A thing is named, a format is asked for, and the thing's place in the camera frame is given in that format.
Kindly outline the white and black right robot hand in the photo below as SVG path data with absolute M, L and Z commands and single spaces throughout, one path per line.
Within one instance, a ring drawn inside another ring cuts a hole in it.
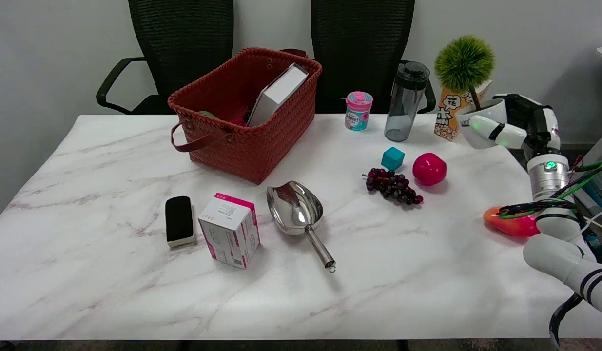
M 475 149 L 521 149 L 527 160 L 560 153 L 559 123 L 551 106 L 522 94 L 496 94 L 458 115 L 465 138 Z

